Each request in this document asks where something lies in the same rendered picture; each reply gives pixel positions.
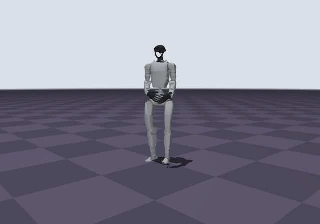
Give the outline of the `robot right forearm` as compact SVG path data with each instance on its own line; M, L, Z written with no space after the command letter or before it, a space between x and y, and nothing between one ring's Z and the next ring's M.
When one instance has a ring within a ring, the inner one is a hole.
M147 93L149 92L148 90L150 90L150 86L148 84L146 84L146 81L144 82L144 92L147 95Z

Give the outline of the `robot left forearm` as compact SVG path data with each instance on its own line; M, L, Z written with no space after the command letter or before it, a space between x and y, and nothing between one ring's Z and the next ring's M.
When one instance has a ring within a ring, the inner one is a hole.
M172 85L170 86L169 93L170 93L170 92L173 93L173 94L171 95L171 98L174 97L174 93L175 93L176 86L177 86L177 82L176 82L176 81L174 82L174 84L172 84Z

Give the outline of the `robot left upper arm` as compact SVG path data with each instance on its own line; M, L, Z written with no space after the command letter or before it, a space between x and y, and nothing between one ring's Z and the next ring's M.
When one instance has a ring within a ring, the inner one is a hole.
M168 63L168 68L171 70L170 71L171 81L169 81L169 85L171 86L172 84L175 84L177 67L174 63Z

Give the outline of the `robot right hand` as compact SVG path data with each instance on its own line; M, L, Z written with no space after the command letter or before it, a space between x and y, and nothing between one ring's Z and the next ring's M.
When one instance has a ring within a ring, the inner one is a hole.
M156 100L156 96L159 96L159 95L156 95L155 93L158 93L157 91L155 91L155 92L151 92L150 90L148 90L149 92L148 92L148 94L147 94L147 96L149 96L153 101L155 101ZM156 96L155 96L156 95ZM159 97L161 97L161 96L159 96ZM155 100L154 100L155 99ZM157 101L155 101L155 102L157 102Z

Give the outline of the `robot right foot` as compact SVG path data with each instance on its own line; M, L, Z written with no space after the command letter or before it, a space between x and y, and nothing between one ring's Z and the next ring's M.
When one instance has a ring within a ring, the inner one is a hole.
M155 160L157 158L158 158L158 155L156 155L155 157L151 155L148 159L146 159L146 161L152 161L152 160Z

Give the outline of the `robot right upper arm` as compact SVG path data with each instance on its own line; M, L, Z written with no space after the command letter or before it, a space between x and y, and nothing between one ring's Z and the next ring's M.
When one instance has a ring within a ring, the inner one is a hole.
M151 85L150 77L151 77L151 63L145 65L145 84Z

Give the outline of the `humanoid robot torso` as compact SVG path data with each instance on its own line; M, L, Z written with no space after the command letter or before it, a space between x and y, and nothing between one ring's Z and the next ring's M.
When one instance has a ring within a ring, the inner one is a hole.
M158 61L158 60L157 60ZM164 95L164 91L162 88L167 88L168 83L170 81L170 69L168 68L169 62L161 60L162 62L152 62L150 65L150 74L151 74L151 82L154 88L159 88L159 90L156 90L158 93L156 95L159 95L163 97L161 94ZM155 96L156 96L155 95ZM158 98L161 98L159 96L156 96ZM158 99L156 98L156 99ZM155 99L154 99L155 100ZM156 101L156 100L155 100ZM165 103L158 104L157 102L154 101L155 106L165 106Z

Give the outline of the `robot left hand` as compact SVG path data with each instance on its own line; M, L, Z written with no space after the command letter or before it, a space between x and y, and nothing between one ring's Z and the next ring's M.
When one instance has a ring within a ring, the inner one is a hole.
M173 94L172 92L168 93L167 95L161 94L163 97L161 97L161 98L157 97L158 99L156 99L158 104L162 104L162 103L166 102L168 99L171 99L172 94Z

